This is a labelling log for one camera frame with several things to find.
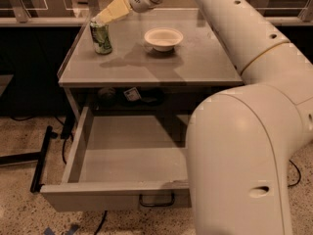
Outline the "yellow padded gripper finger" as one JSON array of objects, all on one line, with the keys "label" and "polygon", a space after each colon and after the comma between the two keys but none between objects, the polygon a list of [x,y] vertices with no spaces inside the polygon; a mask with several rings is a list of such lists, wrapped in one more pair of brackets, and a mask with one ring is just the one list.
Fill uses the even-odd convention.
[{"label": "yellow padded gripper finger", "polygon": [[108,24],[127,16],[131,11],[128,0],[113,0],[97,15],[98,24]]}]

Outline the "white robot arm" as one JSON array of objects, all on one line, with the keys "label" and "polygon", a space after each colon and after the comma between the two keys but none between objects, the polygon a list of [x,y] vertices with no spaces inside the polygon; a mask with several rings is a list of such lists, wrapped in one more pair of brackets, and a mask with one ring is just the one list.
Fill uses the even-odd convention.
[{"label": "white robot arm", "polygon": [[[162,0],[128,0],[145,12]],[[292,235],[287,174],[313,138],[313,67],[246,0],[195,0],[244,86],[214,94],[187,129],[197,235]]]}]

